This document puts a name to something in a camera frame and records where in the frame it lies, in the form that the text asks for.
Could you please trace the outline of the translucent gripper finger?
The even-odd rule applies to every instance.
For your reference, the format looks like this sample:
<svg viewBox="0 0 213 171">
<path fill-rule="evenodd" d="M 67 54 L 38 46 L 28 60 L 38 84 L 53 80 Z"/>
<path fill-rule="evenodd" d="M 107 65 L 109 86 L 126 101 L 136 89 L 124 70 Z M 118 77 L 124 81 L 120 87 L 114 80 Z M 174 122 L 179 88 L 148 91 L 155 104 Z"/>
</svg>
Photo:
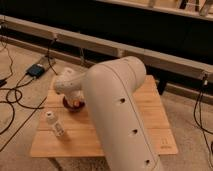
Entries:
<svg viewBox="0 0 213 171">
<path fill-rule="evenodd" d="M 68 100 L 68 104 L 70 107 L 74 107 L 74 101 L 73 100 Z"/>
<path fill-rule="evenodd" d="M 85 105 L 84 100 L 79 100 L 79 107 L 82 107 L 82 106 L 84 106 L 84 105 Z"/>
</svg>

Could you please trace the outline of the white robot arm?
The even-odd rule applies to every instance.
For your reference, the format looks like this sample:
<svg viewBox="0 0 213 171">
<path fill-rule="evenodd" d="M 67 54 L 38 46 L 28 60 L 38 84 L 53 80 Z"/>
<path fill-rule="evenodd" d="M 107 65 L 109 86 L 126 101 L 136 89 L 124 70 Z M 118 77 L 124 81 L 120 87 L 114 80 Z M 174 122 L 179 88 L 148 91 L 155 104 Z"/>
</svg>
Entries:
<svg viewBox="0 0 213 171">
<path fill-rule="evenodd" d="M 133 98 L 145 77 L 143 62 L 128 56 L 84 73 L 66 68 L 54 81 L 69 105 L 86 104 L 111 171 L 164 171 Z"/>
</svg>

